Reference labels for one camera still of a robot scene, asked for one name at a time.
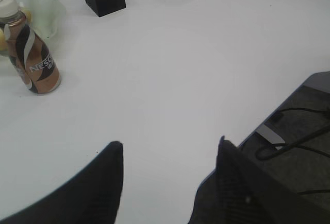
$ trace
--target white table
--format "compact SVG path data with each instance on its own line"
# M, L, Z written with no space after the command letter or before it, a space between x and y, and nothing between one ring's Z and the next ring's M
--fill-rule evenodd
M126 0L68 10L53 93L0 59L0 215L124 144L117 223L187 223L218 139L239 144L309 75L330 70L330 0Z

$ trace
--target nescafe bottle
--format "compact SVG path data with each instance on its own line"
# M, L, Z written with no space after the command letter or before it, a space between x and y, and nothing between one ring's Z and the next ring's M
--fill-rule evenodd
M46 94L59 86L61 76L48 47L29 27L16 0L0 0L0 29L10 61L31 92Z

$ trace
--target brown bottle label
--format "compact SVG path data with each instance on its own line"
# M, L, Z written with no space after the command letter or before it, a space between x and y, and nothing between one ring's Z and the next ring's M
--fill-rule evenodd
M60 74L46 44L26 24L5 25L10 60L25 85L34 93L52 91Z

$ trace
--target white bottle cap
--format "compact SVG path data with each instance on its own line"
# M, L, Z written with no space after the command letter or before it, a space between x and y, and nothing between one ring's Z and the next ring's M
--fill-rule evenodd
M19 10L16 0L0 0L0 18L10 17Z

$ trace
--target cable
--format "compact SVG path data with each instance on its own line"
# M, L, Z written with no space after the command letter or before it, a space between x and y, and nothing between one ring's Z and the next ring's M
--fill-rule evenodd
M316 193L330 193L330 189L315 189L312 191L298 192L299 195L310 195Z
M317 114L323 114L326 118L330 119L330 109L327 109L325 111L323 110L313 110L313 109L308 109L308 108L286 108L286 109L282 109L277 111L276 113L282 113L282 112L286 112L286 111L306 111L306 112L312 112L312 113L317 113ZM292 143L292 144L285 144L285 143L277 143L277 144L272 144L271 146L273 148L276 147L282 147L282 149L280 149L279 151L268 155L268 156L262 156L261 153L264 150L267 150L269 148L269 146L263 146L261 148L259 148L256 152L255 152L255 157L260 160L260 161L266 161L266 160L270 160L273 159L277 156L280 156L281 154L293 149L293 148L299 148L299 149L304 149L307 151L311 151L314 153L318 153L322 156L325 156L327 158L330 158L330 154L325 153L323 151L314 149L314 148L310 148L310 147L306 147L303 146L301 144L306 143L314 138L317 138L321 135L324 135L326 133L330 132L330 125L323 127L322 129L319 129L299 140L297 140L296 142ZM330 193L330 189L316 189L316 190L311 190L311 191L304 191L304 192L298 192L299 195L303 196L303 195L311 195L311 194L320 194L320 193Z
M330 119L330 109L327 110L314 110L309 108L300 108L300 107L293 107L293 108L286 108L282 110L278 110L277 113L287 112L287 111L305 111L305 112L312 112L312 113L318 113L323 114L326 118Z
M317 130L299 140L297 140L296 142L292 143L292 144L285 144L285 146L283 144L283 148L280 149L279 151L273 153L273 154L270 154L268 156L262 156L261 153L264 151L264 150L267 150L269 147L268 146L263 146L261 148L259 148L256 153L255 153L255 157L260 160L260 161L267 161L267 160L270 160L270 159L273 159L277 156L280 156L281 154L291 150L292 148L296 148L296 147L299 147L299 148L303 148L303 149L306 149L306 150L310 150L310 151L313 151L313 152L317 152L319 154L322 154L324 156L327 156L330 158L330 155L322 152L322 151L319 151L319 150L316 150L316 149L313 149L313 148L308 148L308 147L305 147L305 146L300 146L301 144L303 143L306 143L308 142L309 140L312 140L314 138L317 138L318 136L321 136L321 135L324 135L326 133L330 132L330 125L320 129L320 130Z

